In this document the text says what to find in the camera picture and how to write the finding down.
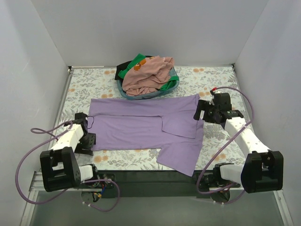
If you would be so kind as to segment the purple t shirt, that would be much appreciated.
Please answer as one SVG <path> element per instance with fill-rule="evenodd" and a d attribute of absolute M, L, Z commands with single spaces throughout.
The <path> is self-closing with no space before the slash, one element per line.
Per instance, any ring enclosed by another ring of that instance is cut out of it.
<path fill-rule="evenodd" d="M 159 148 L 157 163 L 192 176 L 203 144 L 202 120 L 193 118 L 199 94 L 126 100 L 92 99 L 94 151 Z"/>

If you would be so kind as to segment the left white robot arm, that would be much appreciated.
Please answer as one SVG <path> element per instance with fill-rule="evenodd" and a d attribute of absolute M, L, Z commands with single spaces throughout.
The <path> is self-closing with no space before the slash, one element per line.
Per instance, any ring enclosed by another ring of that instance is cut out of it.
<path fill-rule="evenodd" d="M 93 155 L 96 134 L 88 132 L 88 116 L 76 113 L 74 120 L 64 124 L 66 133 L 48 151 L 40 154 L 43 185 L 47 192 L 78 187 L 84 182 L 96 188 L 100 177 L 94 164 L 79 166 L 76 153 Z"/>

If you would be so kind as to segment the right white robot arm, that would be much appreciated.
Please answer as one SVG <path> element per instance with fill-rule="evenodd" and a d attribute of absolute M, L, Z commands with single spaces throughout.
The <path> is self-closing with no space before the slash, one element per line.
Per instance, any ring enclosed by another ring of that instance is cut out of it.
<path fill-rule="evenodd" d="M 247 193 L 281 190 L 283 187 L 284 158 L 272 151 L 248 128 L 242 113 L 232 108 L 229 93 L 212 92 L 210 101 L 199 100 L 195 120 L 219 124 L 234 139 L 246 160 L 244 165 L 216 164 L 211 175 L 202 172 L 198 181 L 213 183 L 218 187 L 229 182 L 239 184 Z"/>

